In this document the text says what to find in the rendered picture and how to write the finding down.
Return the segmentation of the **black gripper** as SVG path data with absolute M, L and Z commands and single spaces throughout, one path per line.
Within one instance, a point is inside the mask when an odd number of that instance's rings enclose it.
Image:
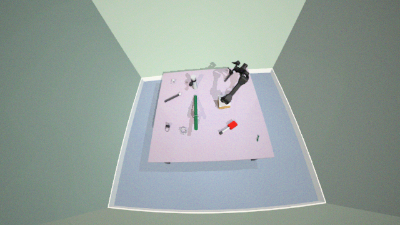
M 240 65 L 240 61 L 236 61 L 236 62 L 232 62 L 232 63 L 235 64 L 235 66 L 234 66 L 234 69 L 233 69 L 233 70 L 230 70 L 230 69 L 228 68 L 228 69 L 229 69 L 229 74 L 230 74 L 230 75 L 232 75 L 234 71 L 238 72 L 238 69 L 240 68 L 240 67 L 237 67 L 237 65 Z

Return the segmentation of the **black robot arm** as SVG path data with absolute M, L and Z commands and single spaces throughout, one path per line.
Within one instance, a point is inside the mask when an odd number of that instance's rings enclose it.
M 249 73 L 246 71 L 246 68 L 248 65 L 246 63 L 241 66 L 236 73 L 240 74 L 239 81 L 236 84 L 236 86 L 230 91 L 229 94 L 226 94 L 225 96 L 221 97 L 221 101 L 225 104 L 229 104 L 231 102 L 232 96 L 234 95 L 235 92 L 249 80 Z M 246 75 L 246 77 L 244 76 Z

